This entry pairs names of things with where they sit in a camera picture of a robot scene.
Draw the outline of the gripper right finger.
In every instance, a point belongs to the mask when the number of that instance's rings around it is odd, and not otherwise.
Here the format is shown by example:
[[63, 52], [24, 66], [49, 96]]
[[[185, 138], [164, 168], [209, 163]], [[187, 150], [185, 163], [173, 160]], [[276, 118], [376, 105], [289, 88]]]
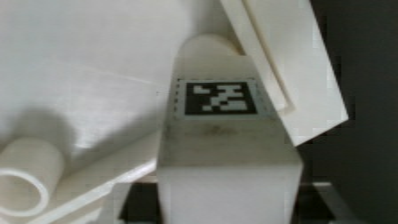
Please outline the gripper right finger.
[[292, 224], [356, 224], [356, 215], [331, 182], [301, 185]]

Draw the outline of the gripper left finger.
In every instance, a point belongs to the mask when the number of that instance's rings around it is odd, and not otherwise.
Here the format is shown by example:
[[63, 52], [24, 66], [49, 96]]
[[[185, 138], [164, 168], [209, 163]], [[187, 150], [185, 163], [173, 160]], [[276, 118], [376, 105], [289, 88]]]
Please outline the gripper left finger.
[[116, 184], [106, 197], [97, 224], [162, 224], [155, 183]]

